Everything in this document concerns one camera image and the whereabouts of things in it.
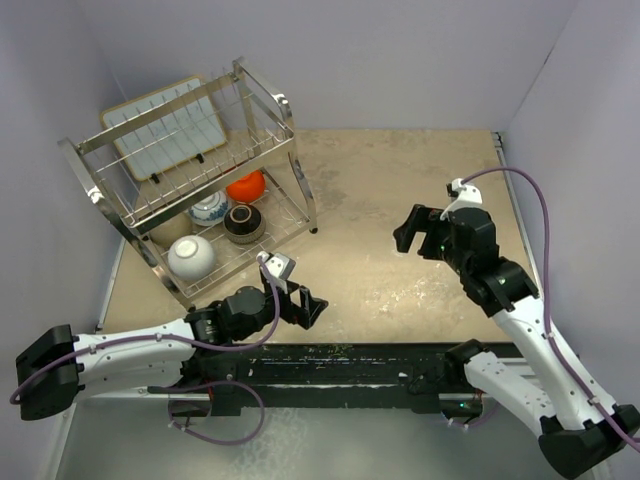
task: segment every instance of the orange bowl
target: orange bowl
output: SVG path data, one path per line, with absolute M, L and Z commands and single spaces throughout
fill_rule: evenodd
M 264 193 L 264 175 L 260 170 L 251 172 L 227 187 L 229 196 L 239 203 L 255 202 Z

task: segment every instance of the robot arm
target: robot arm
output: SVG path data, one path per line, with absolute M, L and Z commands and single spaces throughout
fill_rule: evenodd
M 417 232 L 426 233 L 418 254 L 446 262 L 467 296 L 509 335 L 535 372 L 542 389 L 506 367 L 480 342 L 466 342 L 448 353 L 450 372 L 461 383 L 492 395 L 536 435 L 549 463 L 576 478 L 624 446 L 553 352 L 543 325 L 543 302 L 526 272 L 499 256 L 496 229 L 482 210 L 477 187 L 460 179 L 447 187 L 445 209 L 415 205 L 394 232 L 397 249 L 407 252 Z M 568 364 L 586 381 L 598 403 L 628 434 L 640 427 L 632 405 L 618 406 L 587 372 L 562 335 L 551 335 Z
M 266 252 L 260 258 L 274 282 L 280 318 L 304 329 L 311 328 L 327 302 L 312 297 L 308 288 L 289 281 L 295 267 L 290 258 Z M 22 419 L 49 417 L 76 401 L 109 391 L 148 385 L 169 387 L 185 380 L 184 372 L 191 371 L 189 364 L 195 357 L 216 355 L 224 348 L 227 351 L 251 348 L 229 345 L 259 332 L 274 320 L 274 290 L 264 275 L 262 283 L 264 292 L 242 287 L 234 295 L 184 318 L 142 330 L 72 335 L 69 325 L 51 328 L 16 359 L 19 384 L 27 382 L 20 391 Z M 300 305 L 291 299 L 296 291 Z M 217 346 L 218 351 L 202 348 L 208 345 Z M 86 354 L 75 358 L 74 353 L 85 350 Z M 28 381 L 52 362 L 58 364 Z

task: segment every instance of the white tray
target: white tray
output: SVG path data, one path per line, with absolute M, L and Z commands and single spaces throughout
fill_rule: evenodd
M 179 97 L 202 84 L 190 77 L 130 102 L 106 110 L 102 124 L 110 128 Z M 199 153 L 206 153 L 227 141 L 220 119 L 209 97 L 139 128 L 114 144 L 136 180 L 143 181 L 164 172 Z

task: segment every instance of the floor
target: floor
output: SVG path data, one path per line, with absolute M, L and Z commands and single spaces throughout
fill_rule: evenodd
M 499 164 L 490 132 L 314 130 L 297 135 L 300 160 L 318 203 L 319 232 L 305 232 L 279 250 L 297 261 L 292 280 L 329 300 L 330 308 L 312 330 L 284 324 L 272 341 L 507 340 L 466 298 L 446 264 L 424 261 L 415 249 L 397 253 L 391 236 L 414 203 L 444 207 L 448 182 Z M 283 185 L 295 185 L 288 163 L 269 171 Z M 488 175 L 476 185 L 496 223 L 502 254 L 530 271 L 504 177 Z M 245 284 L 258 285 L 257 266 L 197 305 Z M 184 313 L 126 245 L 105 332 L 157 325 Z
M 330 308 L 310 331 L 281 324 L 273 341 L 507 340 L 465 297 L 447 265 L 424 261 L 415 249 L 398 254 L 391 236 L 414 203 L 443 207 L 448 182 L 499 164 L 489 132 L 302 131 L 298 138 L 320 230 L 280 251 L 298 262 L 292 280 L 329 300 Z M 286 164 L 269 170 L 281 183 L 293 182 Z M 476 184 L 497 225 L 503 255 L 530 271 L 503 176 Z M 258 284 L 256 266 L 211 291 L 199 306 L 245 284 Z M 104 331 L 152 326 L 184 314 L 126 245 Z M 210 417 L 197 430 L 237 438 L 254 428 L 257 415 L 257 409 L 247 408 L 240 417 Z M 212 446 L 166 425 L 166 399 L 82 402 L 58 479 L 80 478 L 87 471 L 95 480 L 558 478 L 536 439 L 504 409 L 468 433 L 447 428 L 439 415 L 402 410 L 269 409 L 259 436 L 238 448 Z

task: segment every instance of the black metal bar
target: black metal bar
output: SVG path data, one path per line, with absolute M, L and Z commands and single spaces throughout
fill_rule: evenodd
M 233 378 L 254 388 L 267 407 L 402 408 L 441 411 L 440 394 L 474 389 L 448 375 L 454 343 L 274 344 L 221 355 L 199 352 L 180 385 Z M 486 346 L 501 358 L 522 358 L 512 343 Z M 241 389 L 215 389 L 212 415 L 239 415 L 255 400 Z

